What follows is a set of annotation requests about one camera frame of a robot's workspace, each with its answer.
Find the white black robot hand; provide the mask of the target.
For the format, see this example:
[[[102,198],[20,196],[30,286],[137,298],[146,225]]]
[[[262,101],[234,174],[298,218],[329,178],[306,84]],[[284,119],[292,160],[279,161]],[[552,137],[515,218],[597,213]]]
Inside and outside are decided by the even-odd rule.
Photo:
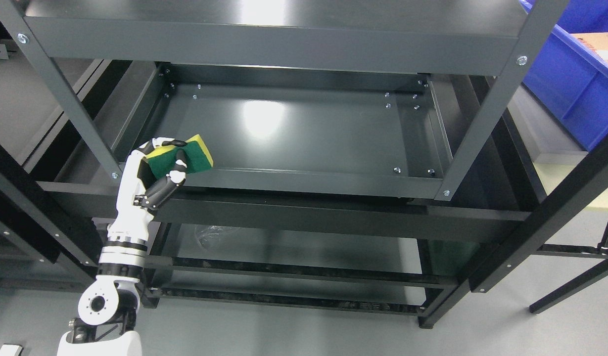
[[[128,155],[116,201],[118,216],[108,228],[109,245],[145,245],[148,241],[148,225],[154,218],[148,192],[154,192],[164,200],[184,184],[186,174],[179,171],[172,171],[157,182],[152,178],[145,155],[168,145],[185,146],[186,142],[170,137],[157,137],[137,146]]]

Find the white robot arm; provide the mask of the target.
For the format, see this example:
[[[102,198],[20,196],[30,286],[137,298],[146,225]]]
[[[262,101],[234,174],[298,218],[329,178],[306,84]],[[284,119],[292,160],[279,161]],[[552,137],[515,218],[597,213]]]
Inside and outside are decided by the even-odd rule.
[[[148,236],[109,234],[95,281],[81,295],[78,317],[60,338],[58,356],[141,356],[136,331],[141,302],[137,284],[144,269]]]

